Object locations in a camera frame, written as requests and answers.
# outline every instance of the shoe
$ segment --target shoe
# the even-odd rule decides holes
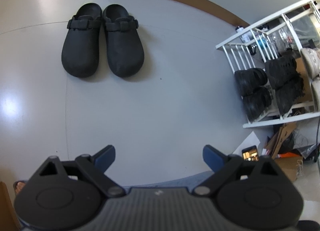
[[[242,101],[248,120],[252,122],[271,105],[272,99],[268,89],[260,87],[253,94],[243,97]]]
[[[311,79],[314,79],[320,74],[320,59],[318,58],[317,51],[311,48],[301,49],[301,54],[304,58],[306,69]]]
[[[70,75],[84,78],[93,75],[97,70],[101,16],[100,6],[88,3],[69,20],[61,61]]]
[[[137,32],[138,21],[118,4],[106,7],[102,18],[111,71],[122,78],[133,76],[144,62],[144,52]]]
[[[315,51],[317,52],[317,56],[320,59],[320,48],[315,48]]]
[[[265,64],[266,74],[273,89],[279,89],[286,82],[298,76],[297,63],[291,55],[268,60]]]
[[[284,84],[281,88],[276,90],[276,102],[281,115],[289,112],[294,101],[298,97],[304,96],[303,93],[303,79],[296,76],[289,82]]]
[[[316,109],[317,111],[320,111],[320,78],[319,77],[316,77],[313,80],[311,87],[312,87],[313,96],[316,102]]]
[[[299,231],[320,231],[320,225],[316,221],[312,220],[299,220],[297,224],[297,230]]]
[[[235,80],[241,96],[252,94],[255,89],[268,82],[267,75],[261,68],[235,71]]]

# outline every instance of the light gray floor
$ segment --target light gray floor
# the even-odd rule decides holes
[[[320,173],[318,163],[304,162],[302,175],[294,182],[304,199],[303,213],[300,219],[314,220],[320,223]]]
[[[91,1],[119,3],[138,19],[146,59],[136,76],[111,73],[103,32],[97,73],[78,79],[64,71],[67,21]],[[232,153],[251,132],[215,49],[234,32],[171,0],[0,0],[0,179],[11,186],[50,155],[74,159],[108,144],[116,161],[106,173],[123,186],[208,171],[206,144]],[[271,129],[255,133],[264,143]]]
[[[212,171],[205,171],[190,177],[176,179],[172,181],[166,181],[161,183],[142,185],[142,186],[133,186],[134,187],[151,187],[151,188],[161,188],[161,187],[186,187],[190,192],[196,187],[199,186],[203,181],[209,178],[213,174]],[[132,187],[124,187],[128,192]]]

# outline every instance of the smartphone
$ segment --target smartphone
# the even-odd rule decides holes
[[[251,146],[249,148],[243,149],[242,157],[244,160],[258,161],[259,156],[258,156],[257,146]]]

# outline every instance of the cardboard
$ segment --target cardboard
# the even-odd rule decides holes
[[[272,159],[275,159],[275,162],[292,182],[297,179],[299,164],[302,163],[302,157],[297,156],[296,154],[292,157],[276,157],[282,143],[289,137],[296,127],[296,122],[283,124],[264,148],[271,155]]]
[[[296,127],[297,127],[296,122],[287,123],[280,127],[277,143],[275,144],[271,154],[272,159],[275,159],[277,157],[282,143],[284,142],[285,139],[289,137],[289,135],[294,131]]]
[[[277,158],[275,159],[275,162],[291,182],[294,182],[297,179],[299,165],[302,163],[301,156]]]

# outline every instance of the person's foot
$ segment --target person's foot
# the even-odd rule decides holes
[[[19,194],[19,192],[23,189],[24,186],[25,186],[24,182],[18,182],[15,190],[16,194]]]

